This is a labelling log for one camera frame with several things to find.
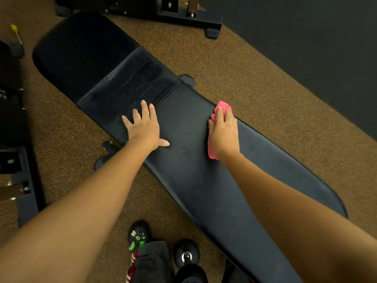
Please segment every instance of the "black wall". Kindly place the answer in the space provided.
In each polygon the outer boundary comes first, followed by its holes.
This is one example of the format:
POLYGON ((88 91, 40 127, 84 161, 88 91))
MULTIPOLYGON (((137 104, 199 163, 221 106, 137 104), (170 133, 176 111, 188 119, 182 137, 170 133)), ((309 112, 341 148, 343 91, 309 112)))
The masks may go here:
POLYGON ((203 0, 224 24, 377 140, 377 0, 203 0))

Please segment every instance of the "person's left hand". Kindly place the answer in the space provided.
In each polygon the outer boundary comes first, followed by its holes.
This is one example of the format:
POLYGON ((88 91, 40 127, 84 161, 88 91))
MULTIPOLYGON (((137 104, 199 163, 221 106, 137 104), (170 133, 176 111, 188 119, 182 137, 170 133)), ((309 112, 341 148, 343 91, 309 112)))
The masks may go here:
POLYGON ((169 146, 170 143, 160 139, 160 126, 158 125, 156 110, 153 104, 148 105, 145 100, 141 101, 141 116, 137 109, 132 111, 134 123, 132 124, 126 116, 122 116, 123 123, 128 130, 128 138, 132 142, 145 144, 151 151, 158 146, 169 146))

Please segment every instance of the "person's right hand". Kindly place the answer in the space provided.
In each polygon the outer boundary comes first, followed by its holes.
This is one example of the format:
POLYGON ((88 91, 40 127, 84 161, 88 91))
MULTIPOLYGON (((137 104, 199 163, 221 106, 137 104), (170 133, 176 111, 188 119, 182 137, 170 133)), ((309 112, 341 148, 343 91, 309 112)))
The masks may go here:
POLYGON ((237 119, 229 109, 225 110, 225 117, 223 117, 222 108, 219 107, 216 113, 216 124, 211 119, 208 124, 212 152, 220 161, 221 157, 227 153, 239 153, 237 119))

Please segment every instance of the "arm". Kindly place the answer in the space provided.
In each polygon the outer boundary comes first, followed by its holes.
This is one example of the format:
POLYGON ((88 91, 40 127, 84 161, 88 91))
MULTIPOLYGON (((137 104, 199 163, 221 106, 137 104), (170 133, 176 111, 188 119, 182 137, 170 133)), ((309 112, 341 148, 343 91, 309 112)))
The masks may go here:
POLYGON ((84 282, 111 231, 132 181, 159 138, 153 105, 142 101, 129 142, 98 171, 51 204, 0 249, 1 282, 84 282), (20 262, 28 262, 19 271, 20 262))
POLYGON ((304 282, 376 282, 377 240, 271 177, 239 152, 237 121, 218 110, 210 143, 247 203, 304 282))

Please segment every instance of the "hand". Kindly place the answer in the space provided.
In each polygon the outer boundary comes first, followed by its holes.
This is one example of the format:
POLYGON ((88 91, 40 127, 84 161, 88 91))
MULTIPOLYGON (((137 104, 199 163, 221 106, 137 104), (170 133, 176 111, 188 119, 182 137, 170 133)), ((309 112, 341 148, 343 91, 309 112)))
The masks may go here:
POLYGON ((158 146, 169 146, 170 143, 160 139, 160 126, 158 125, 156 110, 153 104, 148 105, 145 100, 141 101, 140 116, 137 109, 132 111, 134 123, 132 124, 126 116, 122 116, 123 123, 128 131, 130 141, 145 144, 151 151, 156 150, 158 146))
POLYGON ((219 107, 216 113, 216 124, 211 119, 208 124, 212 152, 220 161, 224 154, 239 153, 237 119, 229 109, 225 110, 225 117, 223 117, 222 108, 219 107))

